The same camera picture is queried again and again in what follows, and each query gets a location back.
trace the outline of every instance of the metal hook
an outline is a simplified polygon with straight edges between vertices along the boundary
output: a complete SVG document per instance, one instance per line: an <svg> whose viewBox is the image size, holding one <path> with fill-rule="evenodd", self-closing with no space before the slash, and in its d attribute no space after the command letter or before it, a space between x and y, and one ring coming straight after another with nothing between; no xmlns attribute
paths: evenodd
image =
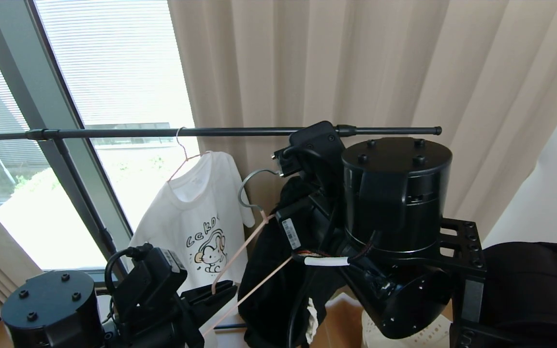
<svg viewBox="0 0 557 348"><path fill-rule="evenodd" d="M261 207L261 205L258 204L247 204L244 203L242 201L242 190L244 189L244 185L246 185L246 183L255 175L261 173L261 172L268 172L268 173L272 173L274 175L279 175L280 172L275 172L274 170L270 170L270 169L257 169L254 172L250 173L248 176L246 176L245 180L242 181L242 185L240 185L240 188L238 190L238 201L240 203L240 205L242 205L243 207L247 207L247 208L256 208L259 209L260 212L263 212L264 209Z"/></svg>
<svg viewBox="0 0 557 348"><path fill-rule="evenodd" d="M177 141L177 145L179 145L179 147L181 147L184 150L184 158L188 159L188 153L186 153L186 148L182 145L182 143L179 142L179 131L181 131L183 128L186 127L180 127L177 132L175 132L175 141Z"/></svg>

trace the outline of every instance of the white basket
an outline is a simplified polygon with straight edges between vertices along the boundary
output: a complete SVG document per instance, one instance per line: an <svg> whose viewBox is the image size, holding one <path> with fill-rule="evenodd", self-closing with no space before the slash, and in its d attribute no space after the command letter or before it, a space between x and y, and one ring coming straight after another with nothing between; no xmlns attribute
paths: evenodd
<svg viewBox="0 0 557 348"><path fill-rule="evenodd" d="M362 346L364 348L448 348L451 322L440 315L419 333L404 339L386 338L375 326L369 314L362 311Z"/></svg>

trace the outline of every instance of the window glass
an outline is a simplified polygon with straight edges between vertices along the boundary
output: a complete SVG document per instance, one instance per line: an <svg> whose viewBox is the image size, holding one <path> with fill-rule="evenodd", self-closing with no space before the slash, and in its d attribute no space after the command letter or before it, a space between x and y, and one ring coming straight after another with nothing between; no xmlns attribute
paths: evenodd
<svg viewBox="0 0 557 348"><path fill-rule="evenodd" d="M194 127L166 0L36 0L36 4L86 128ZM92 142L135 229L155 194L184 160L183 151L172 137ZM194 137L181 143L188 154L199 153Z"/></svg>
<svg viewBox="0 0 557 348"><path fill-rule="evenodd" d="M28 129L0 72L0 132ZM0 222L42 269L106 265L34 141L0 141Z"/></svg>

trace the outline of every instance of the screw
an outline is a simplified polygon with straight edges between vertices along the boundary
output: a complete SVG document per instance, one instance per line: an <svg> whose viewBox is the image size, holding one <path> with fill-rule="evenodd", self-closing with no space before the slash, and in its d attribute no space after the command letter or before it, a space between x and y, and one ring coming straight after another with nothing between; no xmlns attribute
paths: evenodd
<svg viewBox="0 0 557 348"><path fill-rule="evenodd" d="M411 162L413 163L413 165L424 165L425 160L426 160L426 158L424 156L417 155L417 156L414 156L413 159L411 159Z"/></svg>
<svg viewBox="0 0 557 348"><path fill-rule="evenodd" d="M36 321L36 319L38 319L38 313L36 313L35 311L29 312L29 314L27 315L27 320Z"/></svg>

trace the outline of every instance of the cartoon character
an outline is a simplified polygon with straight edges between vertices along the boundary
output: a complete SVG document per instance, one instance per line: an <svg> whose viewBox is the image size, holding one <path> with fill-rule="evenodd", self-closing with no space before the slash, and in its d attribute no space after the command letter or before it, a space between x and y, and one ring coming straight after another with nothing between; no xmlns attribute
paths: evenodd
<svg viewBox="0 0 557 348"><path fill-rule="evenodd" d="M208 273L219 273L226 260L225 236L223 230L216 229L199 247L199 252L195 254L195 262L207 264L205 271Z"/></svg>

